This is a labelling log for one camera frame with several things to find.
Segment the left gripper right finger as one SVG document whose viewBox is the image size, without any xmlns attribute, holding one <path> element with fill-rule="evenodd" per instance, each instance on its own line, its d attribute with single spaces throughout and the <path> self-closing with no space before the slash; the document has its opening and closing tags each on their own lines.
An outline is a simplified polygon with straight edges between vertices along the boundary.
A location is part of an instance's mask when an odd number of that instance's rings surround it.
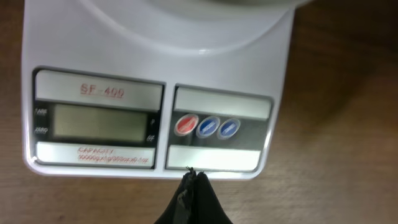
<svg viewBox="0 0 398 224">
<path fill-rule="evenodd" d="M 204 172 L 195 180 L 193 204 L 193 223 L 196 224 L 232 224 L 224 212 L 211 183 Z"/>
</svg>

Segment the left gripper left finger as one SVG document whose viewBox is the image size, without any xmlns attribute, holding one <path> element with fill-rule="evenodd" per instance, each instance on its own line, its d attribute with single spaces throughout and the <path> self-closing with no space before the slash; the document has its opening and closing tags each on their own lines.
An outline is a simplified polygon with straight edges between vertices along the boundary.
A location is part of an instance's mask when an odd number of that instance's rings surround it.
<svg viewBox="0 0 398 224">
<path fill-rule="evenodd" d="M 189 224 L 192 215 L 194 186 L 197 173 L 192 167 L 183 176 L 165 211 L 155 221 L 155 224 Z"/>
</svg>

